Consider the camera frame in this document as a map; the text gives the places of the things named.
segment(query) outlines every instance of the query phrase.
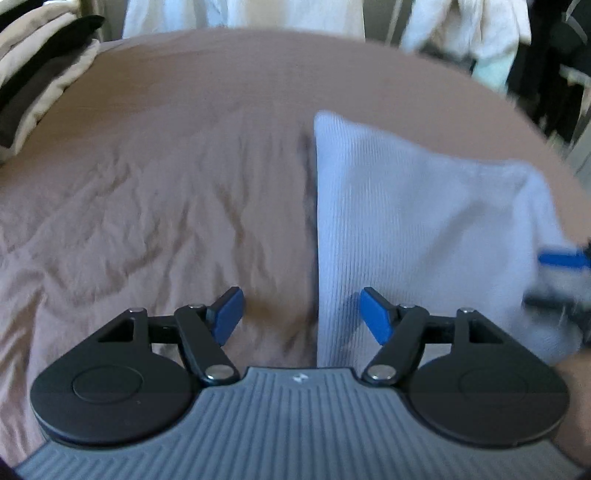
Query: black circular mount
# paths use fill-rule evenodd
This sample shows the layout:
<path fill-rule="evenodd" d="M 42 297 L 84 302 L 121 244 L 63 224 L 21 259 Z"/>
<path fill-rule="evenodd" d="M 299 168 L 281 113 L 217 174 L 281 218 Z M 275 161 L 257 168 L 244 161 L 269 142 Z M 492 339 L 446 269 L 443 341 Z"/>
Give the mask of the black circular mount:
<path fill-rule="evenodd" d="M 45 433 L 83 446 L 117 446 L 161 432 L 193 397 L 184 368 L 125 343 L 74 348 L 31 388 L 31 405 Z"/>
<path fill-rule="evenodd" d="M 414 373 L 408 399 L 429 427 L 454 440 L 501 448 L 533 442 L 560 424 L 569 395 L 541 361 L 518 360 L 442 356 Z"/>

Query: brown bedsheet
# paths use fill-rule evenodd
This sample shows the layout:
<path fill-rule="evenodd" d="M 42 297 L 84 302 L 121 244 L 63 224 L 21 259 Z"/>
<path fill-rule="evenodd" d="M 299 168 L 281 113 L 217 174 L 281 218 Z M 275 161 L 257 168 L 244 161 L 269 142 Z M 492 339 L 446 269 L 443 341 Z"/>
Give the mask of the brown bedsheet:
<path fill-rule="evenodd" d="M 496 94 L 393 49 L 314 35 L 201 31 L 105 52 L 0 169 L 0 456 L 43 441 L 35 376 L 131 306 L 170 314 L 237 284 L 238 367 L 315 362 L 319 109 L 432 150 L 521 158 L 569 236 L 583 190 Z"/>

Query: hand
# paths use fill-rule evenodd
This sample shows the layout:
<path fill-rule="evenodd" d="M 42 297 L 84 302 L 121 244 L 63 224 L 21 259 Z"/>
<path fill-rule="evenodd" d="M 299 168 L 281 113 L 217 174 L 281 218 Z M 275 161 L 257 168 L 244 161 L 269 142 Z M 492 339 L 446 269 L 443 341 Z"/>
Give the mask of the hand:
<path fill-rule="evenodd" d="M 570 391 L 570 406 L 554 443 L 578 464 L 591 466 L 591 350 L 556 365 Z"/>

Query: gray gripper base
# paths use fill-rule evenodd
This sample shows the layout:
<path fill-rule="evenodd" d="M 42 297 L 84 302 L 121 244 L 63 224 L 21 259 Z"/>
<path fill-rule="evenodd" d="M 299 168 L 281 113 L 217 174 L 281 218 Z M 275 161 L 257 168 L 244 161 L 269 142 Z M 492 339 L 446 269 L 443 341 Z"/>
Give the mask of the gray gripper base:
<path fill-rule="evenodd" d="M 48 442 L 22 463 L 25 480 L 574 479 L 550 442 L 479 450 L 418 423 L 398 394 L 348 369 L 250 368 L 210 387 L 166 432 L 117 450 Z"/>

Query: beige folded cloth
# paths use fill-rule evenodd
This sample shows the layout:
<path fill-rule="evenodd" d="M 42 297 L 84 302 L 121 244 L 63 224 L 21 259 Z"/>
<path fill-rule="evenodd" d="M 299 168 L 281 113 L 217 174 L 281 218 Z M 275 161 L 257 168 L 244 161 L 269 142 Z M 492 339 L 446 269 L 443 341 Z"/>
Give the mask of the beige folded cloth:
<path fill-rule="evenodd" d="M 33 55 L 39 51 L 53 34 L 72 23 L 75 19 L 76 16 L 73 13 L 65 13 L 35 30 L 22 42 L 10 49 L 0 59 L 0 86 L 4 85 L 25 63 L 31 60 Z"/>
<path fill-rule="evenodd" d="M 43 5 L 17 18 L 0 32 L 0 58 L 51 20 L 68 12 L 75 13 L 77 10 L 76 2 L 58 1 Z"/>
<path fill-rule="evenodd" d="M 35 100 L 27 113 L 22 117 L 14 137 L 11 148 L 0 147 L 0 163 L 19 153 L 25 140 L 37 126 L 39 120 L 47 113 L 51 106 L 57 102 L 64 90 L 74 83 L 88 70 L 99 52 L 100 42 L 93 40 L 90 46 L 80 55 L 80 58 L 73 63 L 64 73 L 53 80 L 45 91 Z"/>

